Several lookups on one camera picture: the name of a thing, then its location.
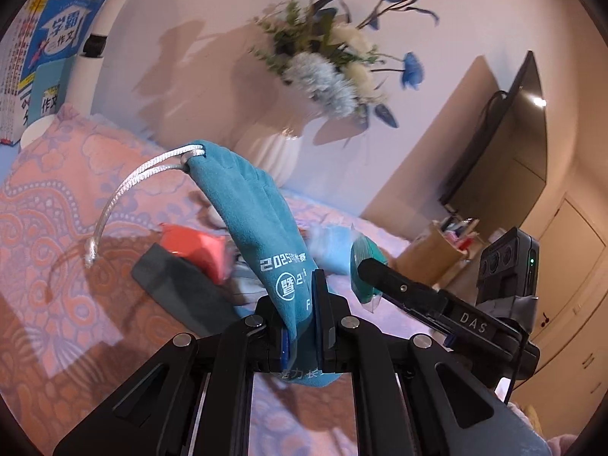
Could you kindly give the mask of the green tape roll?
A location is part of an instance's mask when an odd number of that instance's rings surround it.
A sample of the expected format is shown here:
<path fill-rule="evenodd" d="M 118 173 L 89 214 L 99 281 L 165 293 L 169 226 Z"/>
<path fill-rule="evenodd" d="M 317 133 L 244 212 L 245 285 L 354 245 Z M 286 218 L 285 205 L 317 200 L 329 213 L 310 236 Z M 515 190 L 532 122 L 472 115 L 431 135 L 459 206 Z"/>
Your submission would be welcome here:
<path fill-rule="evenodd" d="M 350 250 L 350 285 L 359 303 L 374 312 L 382 292 L 376 288 L 380 272 L 388 259 L 380 248 L 367 236 L 359 235 Z"/>

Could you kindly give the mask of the black wall television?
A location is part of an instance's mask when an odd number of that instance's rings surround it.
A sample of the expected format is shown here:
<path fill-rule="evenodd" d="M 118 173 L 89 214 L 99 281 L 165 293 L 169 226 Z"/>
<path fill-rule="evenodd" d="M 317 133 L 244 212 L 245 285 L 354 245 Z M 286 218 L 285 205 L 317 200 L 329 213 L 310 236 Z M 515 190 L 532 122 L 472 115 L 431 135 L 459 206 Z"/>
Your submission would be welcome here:
<path fill-rule="evenodd" d="M 483 205 L 512 182 L 542 193 L 547 178 L 546 100 L 534 52 L 528 51 L 511 87 L 497 91 L 481 124 L 443 182 L 439 202 L 453 210 Z"/>

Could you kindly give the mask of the wooden pen holder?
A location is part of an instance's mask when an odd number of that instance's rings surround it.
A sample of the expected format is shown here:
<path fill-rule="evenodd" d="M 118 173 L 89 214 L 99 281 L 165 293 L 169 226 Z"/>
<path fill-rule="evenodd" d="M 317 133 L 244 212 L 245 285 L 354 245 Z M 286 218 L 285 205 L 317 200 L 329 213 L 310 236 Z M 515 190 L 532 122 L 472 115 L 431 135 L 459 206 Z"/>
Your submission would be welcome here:
<path fill-rule="evenodd" d="M 395 270 L 410 281 L 433 286 L 466 256 L 440 231 L 440 223 L 432 221 L 395 258 Z"/>

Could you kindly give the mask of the blue study book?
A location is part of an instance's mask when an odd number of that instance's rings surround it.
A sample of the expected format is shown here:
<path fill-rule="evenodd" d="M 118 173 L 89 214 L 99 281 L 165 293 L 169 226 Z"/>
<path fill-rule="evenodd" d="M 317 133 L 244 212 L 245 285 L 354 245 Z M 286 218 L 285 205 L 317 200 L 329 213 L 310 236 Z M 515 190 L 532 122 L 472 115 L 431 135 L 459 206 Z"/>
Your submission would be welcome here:
<path fill-rule="evenodd" d="M 36 5 L 19 98 L 23 126 L 59 111 L 75 56 L 105 0 L 41 0 Z"/>

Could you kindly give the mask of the pens in holder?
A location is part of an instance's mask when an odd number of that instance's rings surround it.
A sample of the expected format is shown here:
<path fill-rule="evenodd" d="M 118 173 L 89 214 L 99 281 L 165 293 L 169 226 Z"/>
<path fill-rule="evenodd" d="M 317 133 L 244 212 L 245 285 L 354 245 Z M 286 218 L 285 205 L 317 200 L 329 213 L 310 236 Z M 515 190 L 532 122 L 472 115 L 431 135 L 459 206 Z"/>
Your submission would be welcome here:
<path fill-rule="evenodd" d="M 440 223 L 439 231 L 454 248 L 465 251 L 477 237 L 478 223 L 477 218 L 456 219 L 451 215 Z"/>

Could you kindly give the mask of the pink clay bag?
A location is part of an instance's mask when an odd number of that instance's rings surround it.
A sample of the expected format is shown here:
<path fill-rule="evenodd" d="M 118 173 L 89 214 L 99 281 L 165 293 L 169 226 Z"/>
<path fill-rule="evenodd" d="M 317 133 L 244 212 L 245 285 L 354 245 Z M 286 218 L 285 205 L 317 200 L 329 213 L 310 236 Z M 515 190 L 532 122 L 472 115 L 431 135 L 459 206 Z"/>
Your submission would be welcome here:
<path fill-rule="evenodd" d="M 177 257 L 188 260 L 216 285 L 225 283 L 230 276 L 233 251 L 226 236 L 162 223 L 160 245 Z"/>

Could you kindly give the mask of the stack of books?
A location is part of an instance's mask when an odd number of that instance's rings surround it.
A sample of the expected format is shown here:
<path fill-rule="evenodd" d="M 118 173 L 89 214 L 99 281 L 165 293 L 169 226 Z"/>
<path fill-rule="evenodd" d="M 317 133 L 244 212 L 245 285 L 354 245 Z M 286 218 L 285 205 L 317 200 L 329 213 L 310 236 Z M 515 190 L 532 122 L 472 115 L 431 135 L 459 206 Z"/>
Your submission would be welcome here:
<path fill-rule="evenodd" d="M 20 142 L 25 131 L 33 75 L 26 73 L 27 52 L 48 0 L 27 0 L 1 40 L 1 143 Z"/>

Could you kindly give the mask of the artificial flower bouquet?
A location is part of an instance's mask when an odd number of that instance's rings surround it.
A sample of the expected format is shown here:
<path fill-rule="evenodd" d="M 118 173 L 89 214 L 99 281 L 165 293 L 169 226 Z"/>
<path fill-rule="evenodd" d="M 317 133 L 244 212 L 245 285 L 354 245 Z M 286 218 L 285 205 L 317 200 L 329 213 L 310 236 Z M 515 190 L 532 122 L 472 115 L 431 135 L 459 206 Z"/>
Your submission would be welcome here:
<path fill-rule="evenodd" d="M 381 73 L 398 75 L 403 89 L 417 90 L 424 67 L 414 52 L 402 57 L 381 52 L 368 36 L 388 13 L 420 13 L 438 23 L 433 10 L 420 0 L 377 0 L 367 17 L 354 23 L 343 0 L 281 2 L 256 25 L 267 36 L 252 55 L 287 87 L 295 87 L 328 119 L 354 119 L 363 128 L 376 117 L 385 126 L 399 122 L 388 107 Z"/>

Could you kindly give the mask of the white lamp pole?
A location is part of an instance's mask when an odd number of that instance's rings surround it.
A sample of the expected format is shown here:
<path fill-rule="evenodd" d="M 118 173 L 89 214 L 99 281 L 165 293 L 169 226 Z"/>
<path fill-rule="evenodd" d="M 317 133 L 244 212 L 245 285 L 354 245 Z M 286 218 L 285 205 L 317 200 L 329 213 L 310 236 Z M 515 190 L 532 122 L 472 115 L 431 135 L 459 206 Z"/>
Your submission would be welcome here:
<path fill-rule="evenodd" d="M 94 22 L 91 24 L 89 34 L 84 39 L 81 50 L 75 56 L 63 105 L 71 105 L 85 116 L 92 111 L 94 95 L 104 62 L 104 53 L 110 31 L 127 1 L 105 0 Z M 30 126 L 26 127 L 19 142 L 20 148 L 27 147 L 34 140 L 41 137 L 54 121 L 58 112 L 50 116 L 41 117 L 41 119 L 32 122 Z"/>

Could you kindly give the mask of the dark grey cloth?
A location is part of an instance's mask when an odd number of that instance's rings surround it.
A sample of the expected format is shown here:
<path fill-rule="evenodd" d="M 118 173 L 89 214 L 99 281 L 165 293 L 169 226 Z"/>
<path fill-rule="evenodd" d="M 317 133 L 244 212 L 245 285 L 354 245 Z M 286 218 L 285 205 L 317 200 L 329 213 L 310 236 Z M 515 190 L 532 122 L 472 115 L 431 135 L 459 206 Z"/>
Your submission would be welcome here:
<path fill-rule="evenodd" d="M 155 243 L 137 260 L 132 278 L 166 312 L 199 337 L 223 333 L 240 320 L 200 269 Z"/>

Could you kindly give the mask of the white ribbed vase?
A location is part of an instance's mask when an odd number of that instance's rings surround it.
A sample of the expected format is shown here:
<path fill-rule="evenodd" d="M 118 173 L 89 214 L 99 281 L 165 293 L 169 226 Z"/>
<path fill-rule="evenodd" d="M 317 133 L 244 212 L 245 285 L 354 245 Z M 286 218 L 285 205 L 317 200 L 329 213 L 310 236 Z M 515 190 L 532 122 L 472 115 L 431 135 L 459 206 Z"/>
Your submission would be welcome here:
<path fill-rule="evenodd" d="M 295 171 L 305 127 L 319 117 L 320 109 L 308 103 L 275 106 L 243 133 L 233 150 L 281 187 Z"/>

